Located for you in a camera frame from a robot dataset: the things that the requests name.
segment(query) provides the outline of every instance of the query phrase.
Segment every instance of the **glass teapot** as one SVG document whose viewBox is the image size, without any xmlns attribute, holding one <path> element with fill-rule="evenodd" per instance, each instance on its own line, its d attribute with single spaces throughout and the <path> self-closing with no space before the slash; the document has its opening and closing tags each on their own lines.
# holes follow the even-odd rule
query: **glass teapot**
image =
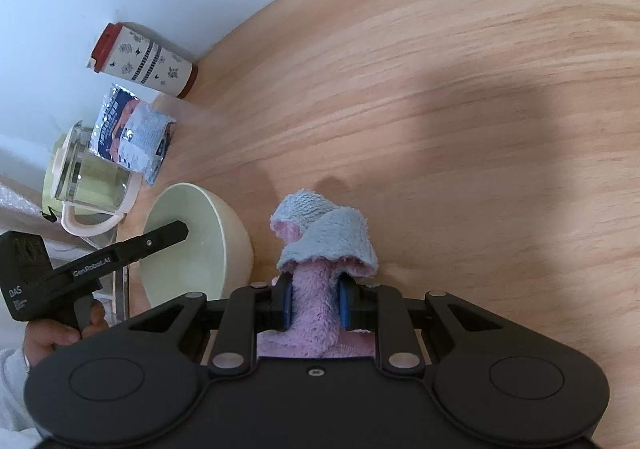
<svg viewBox="0 0 640 449">
<path fill-rule="evenodd" d="M 94 155 L 88 145 L 92 130 L 77 122 L 56 151 L 51 196 L 62 201 L 62 226 L 75 236 L 97 236 L 112 229 L 136 201 L 142 173 Z M 111 214 L 104 222 L 82 225 L 75 209 Z"/>
</svg>

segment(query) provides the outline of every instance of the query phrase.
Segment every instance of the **white bowl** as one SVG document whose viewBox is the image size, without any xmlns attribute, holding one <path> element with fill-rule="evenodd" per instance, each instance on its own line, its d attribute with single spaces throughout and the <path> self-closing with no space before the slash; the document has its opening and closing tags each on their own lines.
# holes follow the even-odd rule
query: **white bowl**
<svg viewBox="0 0 640 449">
<path fill-rule="evenodd" d="M 224 299 L 245 286 L 254 251 L 240 218 L 215 194 L 194 184 L 178 183 L 158 196 L 145 232 L 180 220 L 187 239 L 140 260 L 140 277 L 154 307 L 186 292 Z"/>
</svg>

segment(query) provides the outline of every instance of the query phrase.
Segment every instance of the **screw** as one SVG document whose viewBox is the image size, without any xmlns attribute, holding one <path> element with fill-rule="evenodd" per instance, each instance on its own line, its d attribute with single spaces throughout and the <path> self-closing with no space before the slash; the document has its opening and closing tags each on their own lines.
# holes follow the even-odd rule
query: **screw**
<svg viewBox="0 0 640 449">
<path fill-rule="evenodd" d="M 225 352 L 213 357 L 213 365 L 220 369 L 239 368 L 244 363 L 244 357 L 240 353 Z"/>
<path fill-rule="evenodd" d="M 411 369 L 420 364 L 420 357 L 414 353 L 394 353 L 389 357 L 389 364 L 398 369 Z"/>
</svg>

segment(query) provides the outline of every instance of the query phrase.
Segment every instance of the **white handle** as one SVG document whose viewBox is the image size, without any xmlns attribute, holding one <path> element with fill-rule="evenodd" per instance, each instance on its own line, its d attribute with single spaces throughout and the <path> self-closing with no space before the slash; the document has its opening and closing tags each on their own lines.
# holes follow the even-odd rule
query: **white handle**
<svg viewBox="0 0 640 449">
<path fill-rule="evenodd" d="M 82 225 L 76 221 L 76 211 L 74 204 L 69 202 L 62 202 L 62 227 L 74 236 L 97 236 L 99 234 L 110 231 L 113 227 L 118 225 L 124 218 L 124 214 L 114 214 L 104 222 L 96 223 L 95 225 Z"/>
</svg>

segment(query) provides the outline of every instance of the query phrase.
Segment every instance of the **patterned canister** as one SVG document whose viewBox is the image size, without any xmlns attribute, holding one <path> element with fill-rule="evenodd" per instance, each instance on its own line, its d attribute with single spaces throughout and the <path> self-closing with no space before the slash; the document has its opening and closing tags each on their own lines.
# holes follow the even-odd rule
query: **patterned canister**
<svg viewBox="0 0 640 449">
<path fill-rule="evenodd" d="M 195 64 L 122 23 L 107 25 L 87 67 L 178 98 L 189 93 L 198 75 Z"/>
</svg>

